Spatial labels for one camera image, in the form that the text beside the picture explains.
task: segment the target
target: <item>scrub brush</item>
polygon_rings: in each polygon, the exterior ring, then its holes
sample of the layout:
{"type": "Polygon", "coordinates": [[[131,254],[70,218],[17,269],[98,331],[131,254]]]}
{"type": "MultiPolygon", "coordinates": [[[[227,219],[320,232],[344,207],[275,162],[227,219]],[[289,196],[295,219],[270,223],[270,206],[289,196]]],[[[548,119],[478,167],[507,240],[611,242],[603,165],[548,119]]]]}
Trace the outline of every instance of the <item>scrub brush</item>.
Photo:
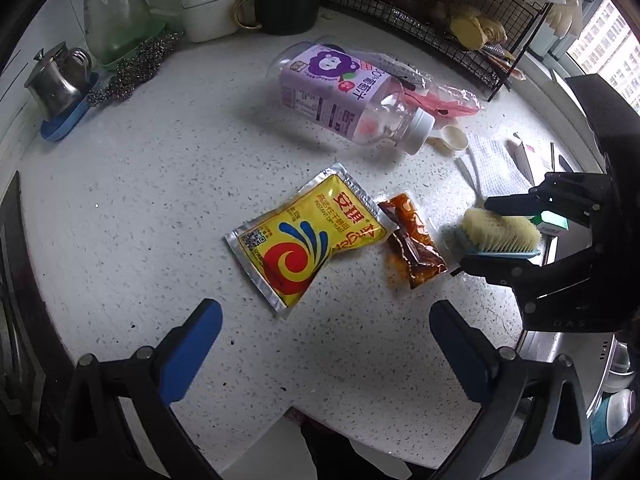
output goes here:
{"type": "Polygon", "coordinates": [[[532,258],[540,254],[537,249],[540,232],[523,216],[500,216],[485,209],[468,209],[459,233],[468,253],[509,258],[532,258]]]}

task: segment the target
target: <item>plastic wrap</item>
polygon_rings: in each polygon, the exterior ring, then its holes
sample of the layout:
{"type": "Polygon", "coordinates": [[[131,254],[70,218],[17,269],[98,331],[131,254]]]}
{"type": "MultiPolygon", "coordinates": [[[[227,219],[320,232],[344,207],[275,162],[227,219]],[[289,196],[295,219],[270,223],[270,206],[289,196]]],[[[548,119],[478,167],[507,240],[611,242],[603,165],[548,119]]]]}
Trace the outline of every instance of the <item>plastic wrap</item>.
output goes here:
{"type": "Polygon", "coordinates": [[[367,52],[356,46],[346,45],[335,36],[323,36],[315,43],[340,48],[363,61],[371,63],[385,72],[407,83],[409,92],[415,92],[420,99],[420,107],[435,116],[463,117],[475,115],[484,107],[476,95],[466,89],[456,88],[436,81],[431,75],[421,72],[407,63],[381,52],[367,52]]]}
{"type": "Polygon", "coordinates": [[[448,251],[436,245],[436,229],[420,211],[413,194],[405,190],[394,196],[379,197],[378,206],[398,224],[387,241],[393,270],[405,275],[411,288],[422,285],[448,270],[448,251]]]}

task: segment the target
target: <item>metal kettle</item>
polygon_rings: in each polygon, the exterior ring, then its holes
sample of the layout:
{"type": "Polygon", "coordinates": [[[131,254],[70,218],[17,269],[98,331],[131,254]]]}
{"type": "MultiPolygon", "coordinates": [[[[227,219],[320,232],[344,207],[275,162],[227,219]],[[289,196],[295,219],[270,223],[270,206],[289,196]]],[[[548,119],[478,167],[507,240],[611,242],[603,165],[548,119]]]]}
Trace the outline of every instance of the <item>metal kettle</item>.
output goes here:
{"type": "Polygon", "coordinates": [[[78,104],[89,91],[91,57],[82,48],[67,49],[63,41],[33,58],[36,66],[24,83],[45,120],[50,121],[78,104]]]}

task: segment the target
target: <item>wire dish rack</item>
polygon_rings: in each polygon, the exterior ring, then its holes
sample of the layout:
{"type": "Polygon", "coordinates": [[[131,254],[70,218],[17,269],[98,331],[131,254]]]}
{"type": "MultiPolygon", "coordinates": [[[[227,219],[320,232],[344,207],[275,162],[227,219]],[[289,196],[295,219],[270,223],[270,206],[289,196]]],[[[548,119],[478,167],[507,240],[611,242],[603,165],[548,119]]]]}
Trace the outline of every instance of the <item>wire dish rack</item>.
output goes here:
{"type": "MultiPolygon", "coordinates": [[[[445,4],[472,5],[486,15],[499,20],[507,33],[507,42],[503,45],[516,56],[517,65],[524,54],[533,35],[542,25],[550,10],[550,4],[542,6],[537,3],[529,4],[524,0],[439,0],[445,4]]],[[[512,70],[505,72],[487,61],[484,54],[478,51],[466,50],[455,38],[448,37],[441,30],[425,21],[409,15],[382,0],[323,0],[323,3],[337,10],[350,10],[377,26],[404,36],[425,51],[437,51],[460,66],[464,67],[491,91],[490,101],[502,87],[512,70]]]]}

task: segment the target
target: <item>juice bottle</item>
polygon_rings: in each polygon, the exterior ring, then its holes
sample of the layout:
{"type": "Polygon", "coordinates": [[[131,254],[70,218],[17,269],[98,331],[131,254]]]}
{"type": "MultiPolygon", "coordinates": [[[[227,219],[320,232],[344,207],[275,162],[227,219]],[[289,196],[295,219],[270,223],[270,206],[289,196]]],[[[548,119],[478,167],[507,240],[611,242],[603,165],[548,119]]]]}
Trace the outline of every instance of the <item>juice bottle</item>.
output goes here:
{"type": "Polygon", "coordinates": [[[387,138],[415,155],[434,117],[405,99],[399,79],[339,49],[303,41],[276,57],[267,78],[282,104],[356,144],[387,138]]]}

